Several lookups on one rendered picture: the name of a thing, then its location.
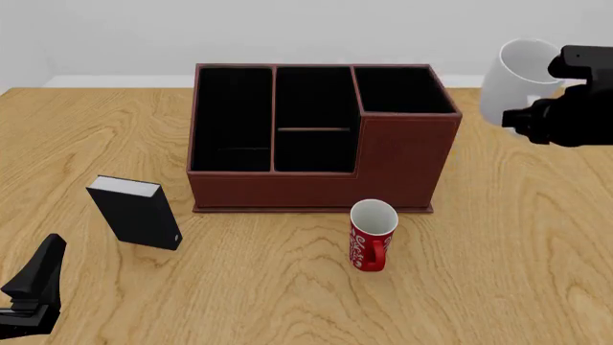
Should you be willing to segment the black book with white pages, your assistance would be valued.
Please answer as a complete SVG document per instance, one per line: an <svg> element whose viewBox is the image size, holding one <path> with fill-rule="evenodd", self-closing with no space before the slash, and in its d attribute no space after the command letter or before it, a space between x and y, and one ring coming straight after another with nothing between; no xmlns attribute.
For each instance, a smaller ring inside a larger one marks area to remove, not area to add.
<svg viewBox="0 0 613 345"><path fill-rule="evenodd" d="M118 241L178 249L182 235L160 184L100 175L86 190Z"/></svg>

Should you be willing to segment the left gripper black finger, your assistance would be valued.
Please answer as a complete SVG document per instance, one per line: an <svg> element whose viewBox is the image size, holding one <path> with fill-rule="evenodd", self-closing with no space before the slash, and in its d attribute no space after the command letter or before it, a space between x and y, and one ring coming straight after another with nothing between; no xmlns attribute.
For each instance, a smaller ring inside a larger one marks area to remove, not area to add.
<svg viewBox="0 0 613 345"><path fill-rule="evenodd" d="M59 278L66 241L50 234L23 268L0 288L12 303L60 306Z"/></svg>

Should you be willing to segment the red-brown desk caddy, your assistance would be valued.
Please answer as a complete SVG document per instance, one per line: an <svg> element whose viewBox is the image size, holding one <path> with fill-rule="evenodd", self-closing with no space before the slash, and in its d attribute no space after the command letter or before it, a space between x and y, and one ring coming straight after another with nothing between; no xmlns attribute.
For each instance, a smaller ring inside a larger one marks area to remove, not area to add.
<svg viewBox="0 0 613 345"><path fill-rule="evenodd" d="M428 213L462 114L429 65L200 63L194 210Z"/></svg>

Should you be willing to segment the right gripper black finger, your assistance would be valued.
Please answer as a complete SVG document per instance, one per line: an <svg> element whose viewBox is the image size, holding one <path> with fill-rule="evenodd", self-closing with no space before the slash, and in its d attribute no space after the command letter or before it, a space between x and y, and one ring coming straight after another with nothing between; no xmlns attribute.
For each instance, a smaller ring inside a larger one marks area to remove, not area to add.
<svg viewBox="0 0 613 345"><path fill-rule="evenodd" d="M548 73L559 80L583 80L587 84L592 82L591 65L587 57L594 46L591 45L564 45L559 54L549 63Z"/></svg>
<svg viewBox="0 0 613 345"><path fill-rule="evenodd" d="M528 107L503 111L502 124L504 128L536 128L541 121L542 111Z"/></svg>

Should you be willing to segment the red mug with white print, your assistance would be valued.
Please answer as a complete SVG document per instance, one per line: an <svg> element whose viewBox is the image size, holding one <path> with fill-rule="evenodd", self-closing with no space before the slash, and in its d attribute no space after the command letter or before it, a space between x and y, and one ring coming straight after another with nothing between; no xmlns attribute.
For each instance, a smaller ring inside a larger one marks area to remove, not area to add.
<svg viewBox="0 0 613 345"><path fill-rule="evenodd" d="M363 272L380 272L398 226L396 210L382 200L365 199L350 211L351 264Z"/></svg>

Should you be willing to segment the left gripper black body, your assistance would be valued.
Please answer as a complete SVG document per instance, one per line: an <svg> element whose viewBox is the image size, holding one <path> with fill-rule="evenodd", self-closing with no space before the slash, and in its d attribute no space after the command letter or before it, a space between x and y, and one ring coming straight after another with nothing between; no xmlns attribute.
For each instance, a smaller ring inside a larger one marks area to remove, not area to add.
<svg viewBox="0 0 613 345"><path fill-rule="evenodd" d="M0 308L0 338L50 334L60 316L61 302L11 299L9 308Z"/></svg>

